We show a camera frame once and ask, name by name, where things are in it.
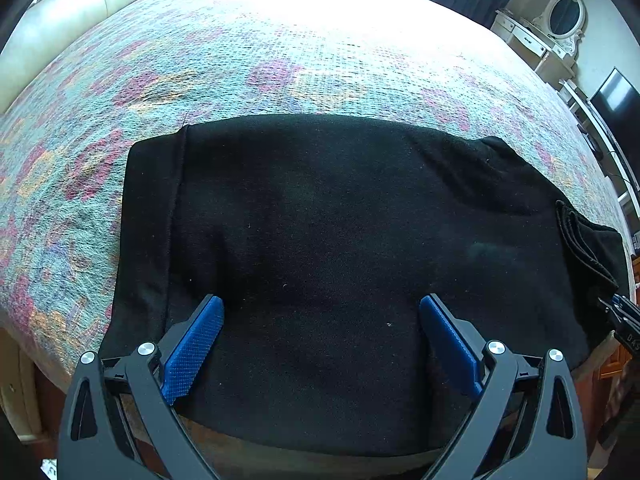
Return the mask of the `brown wooden cabinet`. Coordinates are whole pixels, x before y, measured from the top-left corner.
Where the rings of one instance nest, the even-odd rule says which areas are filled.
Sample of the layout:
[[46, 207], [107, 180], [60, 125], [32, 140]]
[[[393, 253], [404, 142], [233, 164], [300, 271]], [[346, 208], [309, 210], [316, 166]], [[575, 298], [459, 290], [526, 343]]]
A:
[[[639, 285], [639, 257], [634, 256], [631, 259], [632, 272], [634, 272], [634, 284]], [[600, 367], [598, 371], [598, 379], [608, 379], [622, 374], [624, 365], [631, 359], [631, 356], [627, 350], [622, 346], [619, 346], [610, 356], [605, 363]]]

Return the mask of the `white dressing table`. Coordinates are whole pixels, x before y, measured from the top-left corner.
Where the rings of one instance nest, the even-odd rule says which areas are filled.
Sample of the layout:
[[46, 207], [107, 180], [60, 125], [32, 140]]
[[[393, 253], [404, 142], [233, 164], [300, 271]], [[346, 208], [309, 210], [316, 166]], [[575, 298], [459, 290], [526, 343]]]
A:
[[554, 39], [508, 10], [497, 10], [490, 30], [499, 36], [546, 84], [561, 89], [575, 77], [575, 58]]

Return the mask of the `black flat television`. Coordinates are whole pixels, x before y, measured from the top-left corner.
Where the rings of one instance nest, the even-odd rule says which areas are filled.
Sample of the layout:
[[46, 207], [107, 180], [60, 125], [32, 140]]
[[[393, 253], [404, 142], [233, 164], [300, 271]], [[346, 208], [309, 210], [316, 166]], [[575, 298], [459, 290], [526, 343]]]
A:
[[639, 165], [639, 92], [617, 69], [602, 82], [590, 103], [608, 126], [626, 159]]

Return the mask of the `white tv stand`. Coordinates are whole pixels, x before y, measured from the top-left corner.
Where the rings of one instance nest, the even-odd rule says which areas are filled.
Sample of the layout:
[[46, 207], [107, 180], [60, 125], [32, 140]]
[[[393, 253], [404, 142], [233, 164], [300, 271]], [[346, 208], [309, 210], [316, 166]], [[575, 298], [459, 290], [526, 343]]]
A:
[[612, 180], [618, 203], [625, 214], [639, 217], [639, 182], [628, 160], [599, 112], [583, 98], [571, 80], [560, 80], [560, 96], [588, 138], [603, 173]]

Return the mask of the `oval vanity mirror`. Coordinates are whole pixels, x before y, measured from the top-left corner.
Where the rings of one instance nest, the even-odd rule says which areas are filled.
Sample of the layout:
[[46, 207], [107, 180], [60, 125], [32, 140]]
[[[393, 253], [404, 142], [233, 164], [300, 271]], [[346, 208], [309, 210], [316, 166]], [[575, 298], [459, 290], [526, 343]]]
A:
[[549, 0], [533, 24], [569, 56], [575, 56], [582, 40], [587, 11], [582, 0]]

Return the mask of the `cream tufted headboard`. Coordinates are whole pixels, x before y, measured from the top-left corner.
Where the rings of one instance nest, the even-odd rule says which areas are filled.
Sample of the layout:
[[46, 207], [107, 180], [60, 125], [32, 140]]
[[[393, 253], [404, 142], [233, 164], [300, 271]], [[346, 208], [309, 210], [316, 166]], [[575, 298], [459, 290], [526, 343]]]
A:
[[32, 4], [1, 50], [1, 110], [76, 39], [136, 0], [40, 0]]

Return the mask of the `floral bed cover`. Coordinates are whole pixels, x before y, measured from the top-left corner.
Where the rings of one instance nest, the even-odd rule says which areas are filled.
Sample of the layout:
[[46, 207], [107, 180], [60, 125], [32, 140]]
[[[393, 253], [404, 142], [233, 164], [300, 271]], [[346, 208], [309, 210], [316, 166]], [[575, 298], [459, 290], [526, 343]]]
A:
[[1, 322], [58, 388], [107, 329], [134, 142], [243, 115], [340, 114], [498, 136], [589, 220], [625, 229], [558, 95], [428, 0], [138, 0], [1, 117]]

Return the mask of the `black pants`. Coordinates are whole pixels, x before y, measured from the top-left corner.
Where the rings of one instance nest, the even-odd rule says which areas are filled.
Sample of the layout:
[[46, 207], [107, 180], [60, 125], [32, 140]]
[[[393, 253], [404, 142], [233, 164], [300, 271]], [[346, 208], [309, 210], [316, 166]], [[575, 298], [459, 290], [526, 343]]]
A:
[[101, 353], [159, 340], [215, 295], [224, 327], [181, 415], [277, 448], [412, 455], [469, 406], [420, 327], [424, 296], [576, 368], [611, 331], [602, 304], [628, 290], [620, 234], [503, 140], [240, 117], [130, 148]]

